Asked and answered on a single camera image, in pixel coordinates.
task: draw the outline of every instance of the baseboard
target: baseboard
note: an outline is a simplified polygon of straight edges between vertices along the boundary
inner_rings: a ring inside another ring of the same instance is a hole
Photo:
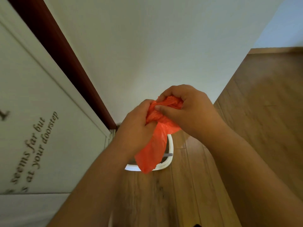
[[[303,47],[252,48],[248,52],[248,54],[260,53],[303,53]]]

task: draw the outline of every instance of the orange plastic bag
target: orange plastic bag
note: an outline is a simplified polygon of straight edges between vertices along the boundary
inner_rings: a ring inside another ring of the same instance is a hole
[[[135,155],[138,167],[145,174],[151,172],[156,168],[156,165],[161,162],[166,148],[167,135],[175,133],[181,129],[169,118],[156,111],[154,108],[156,105],[164,105],[181,109],[183,100],[175,96],[168,96],[160,103],[157,103],[156,101],[151,103],[146,116],[146,124],[151,121],[157,121],[158,124],[149,143]]]

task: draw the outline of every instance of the brown door frame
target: brown door frame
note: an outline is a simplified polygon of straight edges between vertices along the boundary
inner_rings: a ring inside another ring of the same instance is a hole
[[[43,0],[8,0],[108,129],[117,125]]]

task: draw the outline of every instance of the hand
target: hand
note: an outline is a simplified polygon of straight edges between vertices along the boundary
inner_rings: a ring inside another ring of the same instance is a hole
[[[159,96],[157,102],[163,101],[170,95],[179,97],[184,101],[180,110],[160,105],[156,106],[155,109],[205,145],[217,140],[218,134],[227,125],[204,92],[185,84],[171,86]]]
[[[152,101],[146,99],[128,113],[111,142],[111,145],[117,145],[117,149],[125,151],[129,158],[147,145],[157,126],[156,121],[145,125],[147,111]]]

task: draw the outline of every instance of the left hand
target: left hand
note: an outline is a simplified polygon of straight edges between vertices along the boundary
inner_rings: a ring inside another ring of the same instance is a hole
[[[145,125],[147,111],[152,102],[152,99],[146,99],[129,112],[111,142],[111,145],[121,149],[129,158],[148,144],[157,126],[156,121]]]

